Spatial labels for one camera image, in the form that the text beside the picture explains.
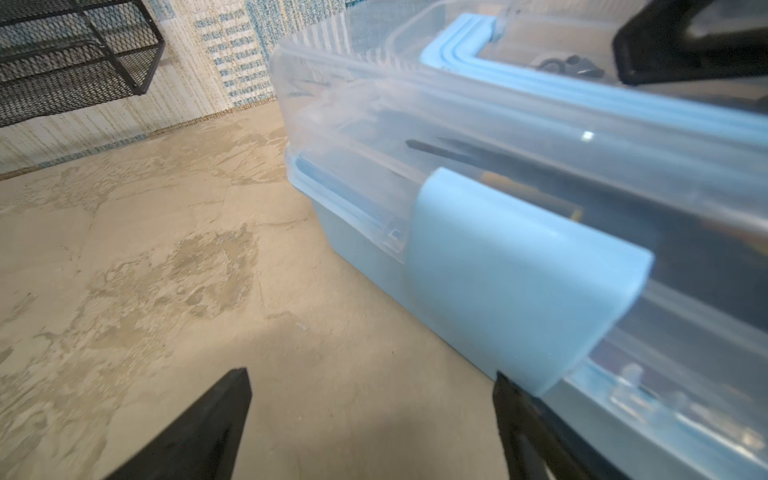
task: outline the wall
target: wall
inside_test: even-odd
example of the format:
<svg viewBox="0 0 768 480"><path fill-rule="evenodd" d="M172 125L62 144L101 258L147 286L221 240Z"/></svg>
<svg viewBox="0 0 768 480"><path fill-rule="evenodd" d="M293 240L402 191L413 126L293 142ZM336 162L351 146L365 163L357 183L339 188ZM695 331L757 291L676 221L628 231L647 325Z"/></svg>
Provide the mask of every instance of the wall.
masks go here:
<svg viewBox="0 0 768 480"><path fill-rule="evenodd" d="M166 41L149 92L0 128L0 178L269 101L276 43L358 1L144 0Z"/></svg>

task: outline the black plastic part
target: black plastic part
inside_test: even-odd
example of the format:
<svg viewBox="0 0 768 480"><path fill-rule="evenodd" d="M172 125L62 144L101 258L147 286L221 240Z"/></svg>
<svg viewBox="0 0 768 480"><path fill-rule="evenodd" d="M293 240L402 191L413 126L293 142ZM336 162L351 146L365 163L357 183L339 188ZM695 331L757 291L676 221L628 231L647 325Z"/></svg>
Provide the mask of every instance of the black plastic part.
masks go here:
<svg viewBox="0 0 768 480"><path fill-rule="evenodd" d="M493 387L498 434L511 480L629 480L541 400L497 373Z"/></svg>
<svg viewBox="0 0 768 480"><path fill-rule="evenodd" d="M0 0L0 127L147 93L165 46L141 0Z"/></svg>
<svg viewBox="0 0 768 480"><path fill-rule="evenodd" d="M250 406L248 372L230 370L105 480L227 480Z"/></svg>
<svg viewBox="0 0 768 480"><path fill-rule="evenodd" d="M713 0L653 0L614 37L619 79L640 85L768 74L764 31L719 35L706 48L686 34Z"/></svg>

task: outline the beige floor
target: beige floor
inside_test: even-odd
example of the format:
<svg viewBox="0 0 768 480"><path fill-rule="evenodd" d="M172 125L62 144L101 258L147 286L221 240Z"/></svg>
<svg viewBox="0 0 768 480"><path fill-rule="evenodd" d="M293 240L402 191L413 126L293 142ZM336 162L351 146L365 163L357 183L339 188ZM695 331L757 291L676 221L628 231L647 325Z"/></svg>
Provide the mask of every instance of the beige floor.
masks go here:
<svg viewBox="0 0 768 480"><path fill-rule="evenodd" d="M504 478L491 381L329 247L276 104L0 182L0 478L102 478L228 369L234 478Z"/></svg>

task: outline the transparent plastic lid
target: transparent plastic lid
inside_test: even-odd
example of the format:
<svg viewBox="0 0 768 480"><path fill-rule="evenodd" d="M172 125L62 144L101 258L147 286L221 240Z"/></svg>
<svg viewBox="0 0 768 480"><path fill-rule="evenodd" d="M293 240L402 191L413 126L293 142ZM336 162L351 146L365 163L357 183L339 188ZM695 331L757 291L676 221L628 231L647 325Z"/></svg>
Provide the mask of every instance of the transparent plastic lid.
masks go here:
<svg viewBox="0 0 768 480"><path fill-rule="evenodd" d="M289 177L400 262L439 167L653 251L565 381L704 478L765 476L768 91L622 85L611 39L644 5L366 0L300 31L270 59ZM478 57L516 87L421 63L463 14L505 18Z"/></svg>

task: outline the wire mesh organizer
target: wire mesh organizer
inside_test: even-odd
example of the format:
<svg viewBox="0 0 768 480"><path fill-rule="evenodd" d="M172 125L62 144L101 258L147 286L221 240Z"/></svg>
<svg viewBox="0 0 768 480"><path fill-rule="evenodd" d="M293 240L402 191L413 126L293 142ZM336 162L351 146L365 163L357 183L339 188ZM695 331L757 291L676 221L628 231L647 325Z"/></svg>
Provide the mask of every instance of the wire mesh organizer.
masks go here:
<svg viewBox="0 0 768 480"><path fill-rule="evenodd" d="M164 46L141 0L0 0L0 127L145 94Z"/></svg>

